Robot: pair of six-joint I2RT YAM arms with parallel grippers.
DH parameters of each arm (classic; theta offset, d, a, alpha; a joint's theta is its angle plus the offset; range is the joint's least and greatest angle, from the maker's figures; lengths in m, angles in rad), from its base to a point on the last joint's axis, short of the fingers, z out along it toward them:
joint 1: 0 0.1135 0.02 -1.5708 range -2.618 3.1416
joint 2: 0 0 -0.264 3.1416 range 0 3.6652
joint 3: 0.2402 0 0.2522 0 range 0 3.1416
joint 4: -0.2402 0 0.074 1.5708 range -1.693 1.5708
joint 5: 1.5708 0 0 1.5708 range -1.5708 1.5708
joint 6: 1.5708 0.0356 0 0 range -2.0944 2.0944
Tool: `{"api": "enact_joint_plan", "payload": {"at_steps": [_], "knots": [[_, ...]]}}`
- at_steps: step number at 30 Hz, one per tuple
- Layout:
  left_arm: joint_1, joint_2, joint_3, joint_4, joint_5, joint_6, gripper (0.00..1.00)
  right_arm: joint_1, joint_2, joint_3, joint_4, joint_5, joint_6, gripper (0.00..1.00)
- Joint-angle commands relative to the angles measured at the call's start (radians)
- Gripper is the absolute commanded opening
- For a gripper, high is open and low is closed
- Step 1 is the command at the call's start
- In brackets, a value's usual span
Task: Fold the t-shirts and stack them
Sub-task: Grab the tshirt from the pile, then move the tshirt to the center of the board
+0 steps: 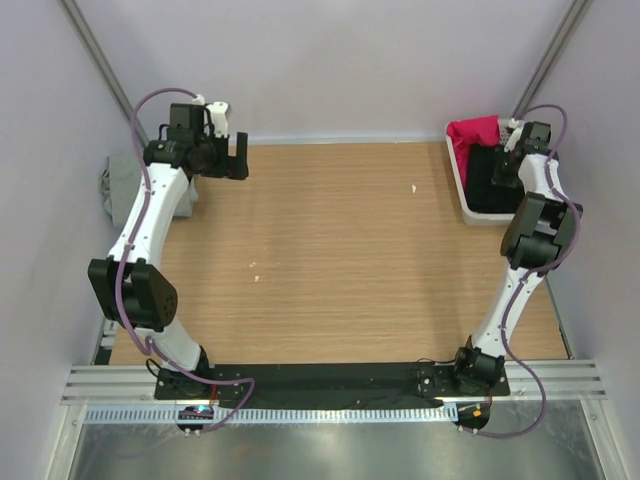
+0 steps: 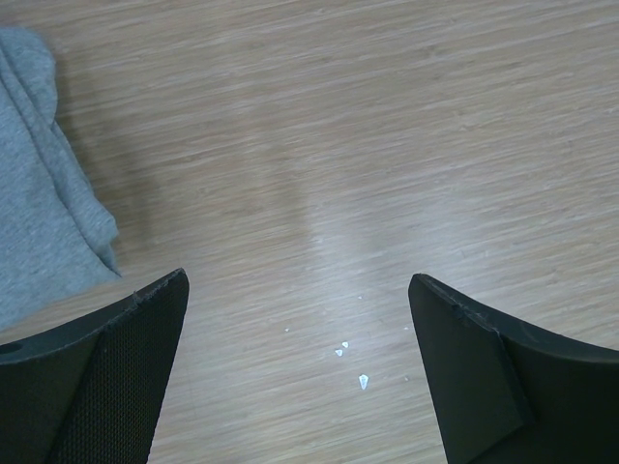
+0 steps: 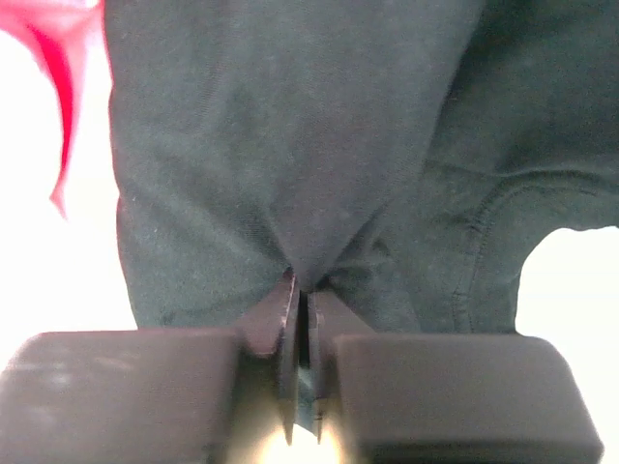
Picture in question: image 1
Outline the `black t shirt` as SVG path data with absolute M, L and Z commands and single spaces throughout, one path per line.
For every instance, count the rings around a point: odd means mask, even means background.
M 500 174 L 494 182 L 496 166 L 501 164 L 499 147 L 471 146 L 467 166 L 465 198 L 469 209 L 481 214 L 513 214 L 524 197 L 521 181 Z

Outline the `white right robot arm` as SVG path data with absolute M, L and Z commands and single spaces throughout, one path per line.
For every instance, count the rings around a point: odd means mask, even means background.
M 509 137 L 498 150 L 494 178 L 521 186 L 524 196 L 500 246 L 506 261 L 501 286 L 478 329 L 458 349 L 450 372 L 452 387 L 464 396 L 484 394 L 503 381 L 520 316 L 544 277 L 571 252 L 582 215 L 561 186 L 551 126 L 516 119 L 501 125 Z

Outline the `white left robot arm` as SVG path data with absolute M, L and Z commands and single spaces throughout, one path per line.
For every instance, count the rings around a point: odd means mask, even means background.
M 245 180 L 248 135 L 229 149 L 230 106 L 197 96 L 174 103 L 157 139 L 143 148 L 141 179 L 120 237 L 104 259 L 94 259 L 88 277 L 106 318 L 119 323 L 145 356 L 161 358 L 163 383 L 177 378 L 189 399 L 212 387 L 206 352 L 177 318 L 178 293 L 162 274 L 165 240 L 175 210 L 196 176 Z

